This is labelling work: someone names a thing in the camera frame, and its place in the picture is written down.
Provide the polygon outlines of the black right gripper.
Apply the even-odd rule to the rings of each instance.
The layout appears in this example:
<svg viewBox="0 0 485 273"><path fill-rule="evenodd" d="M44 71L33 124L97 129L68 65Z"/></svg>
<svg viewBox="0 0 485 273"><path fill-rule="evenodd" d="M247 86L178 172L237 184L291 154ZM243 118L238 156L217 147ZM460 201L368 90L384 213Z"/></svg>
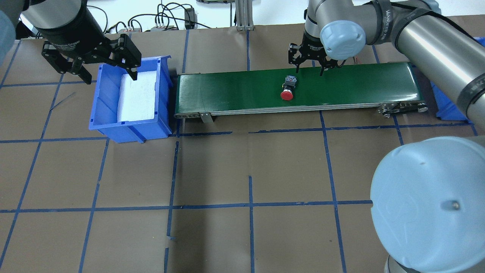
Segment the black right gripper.
<svg viewBox="0 0 485 273"><path fill-rule="evenodd" d="M296 73L299 73L301 64L307 60L313 60L320 64L320 76L323 75L324 71L338 66L337 60L327 58L321 40L310 34L303 35L301 45L290 43L288 48L288 62L296 67Z"/></svg>

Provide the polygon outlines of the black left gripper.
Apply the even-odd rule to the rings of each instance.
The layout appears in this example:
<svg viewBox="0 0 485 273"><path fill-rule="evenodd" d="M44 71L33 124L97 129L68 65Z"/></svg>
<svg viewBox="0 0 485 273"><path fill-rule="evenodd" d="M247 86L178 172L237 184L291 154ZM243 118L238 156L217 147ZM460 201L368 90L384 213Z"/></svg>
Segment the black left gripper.
<svg viewBox="0 0 485 273"><path fill-rule="evenodd" d="M109 40L88 8L74 8L73 11L63 23L40 27L40 33L46 38L42 57L59 74L79 76L87 85L92 83L92 75L83 64L118 66L136 81L142 54L131 38L122 33L116 40Z"/></svg>

